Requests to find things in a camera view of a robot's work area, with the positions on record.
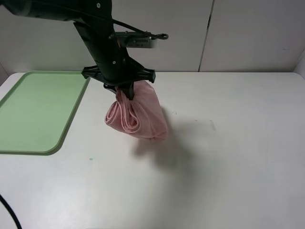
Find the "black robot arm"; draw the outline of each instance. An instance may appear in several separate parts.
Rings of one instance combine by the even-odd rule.
[[[133,82],[154,82],[154,70],[132,59],[127,47],[152,48],[156,39],[166,40],[168,35],[154,35],[112,19],[111,0],[2,0],[0,4],[18,16],[74,21],[96,63],[85,67],[82,75],[103,82],[106,89],[120,88],[132,100]],[[135,32],[115,32],[114,23]]]

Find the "light green tray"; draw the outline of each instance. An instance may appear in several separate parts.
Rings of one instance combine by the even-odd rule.
[[[29,72],[0,101],[0,154],[60,149],[89,83],[80,72]]]

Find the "black cable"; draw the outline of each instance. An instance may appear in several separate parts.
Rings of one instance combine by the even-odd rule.
[[[17,216],[15,215],[13,209],[11,209],[11,207],[9,206],[9,204],[5,201],[5,199],[1,196],[0,194],[0,202],[4,205],[4,207],[6,208],[6,210],[9,212],[10,216],[13,218],[16,226],[17,226],[17,229],[22,229],[19,221],[18,221],[18,218]]]
[[[76,10],[76,9],[73,9],[71,7],[67,7],[67,6],[61,6],[61,5],[57,5],[57,4],[54,4],[54,3],[50,3],[50,2],[43,2],[41,0],[32,0],[33,2],[37,2],[37,3],[41,3],[41,4],[46,4],[46,5],[50,5],[50,6],[53,6],[53,7],[59,7],[59,8],[62,8],[62,9],[65,9],[65,10],[71,10],[73,12],[76,12],[76,13],[79,13],[79,14],[83,14],[83,15],[86,15],[86,16],[89,16],[89,17],[93,17],[93,18],[97,18],[97,19],[100,19],[100,20],[106,20],[106,21],[110,21],[112,22],[113,24],[117,24],[117,25],[120,25],[120,26],[123,26],[127,29],[130,29],[132,31],[135,31],[135,32],[138,32],[138,33],[141,33],[142,35],[145,35],[147,37],[152,37],[152,38],[156,38],[156,39],[160,39],[160,40],[167,40],[168,39],[168,35],[165,34],[165,33],[161,33],[161,34],[152,34],[150,32],[145,32],[145,31],[142,31],[142,30],[139,30],[131,25],[128,25],[124,22],[121,22],[121,21],[117,21],[115,19],[109,19],[109,18],[106,18],[106,17],[103,17],[103,16],[97,16],[97,15],[93,15],[91,13],[86,13],[86,12],[83,12],[81,10]]]

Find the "white tabletop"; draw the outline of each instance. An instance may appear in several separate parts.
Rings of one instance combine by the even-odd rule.
[[[0,155],[24,229],[305,228],[301,76],[157,73],[153,86],[171,126],[160,145],[107,127],[114,94],[91,80],[57,153]],[[0,228],[15,228],[1,205]]]

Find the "pink cloth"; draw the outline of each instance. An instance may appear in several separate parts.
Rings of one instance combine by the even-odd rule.
[[[148,141],[161,141],[167,137],[167,125],[158,97],[146,81],[134,82],[134,98],[129,100],[117,90],[105,123],[120,132]]]

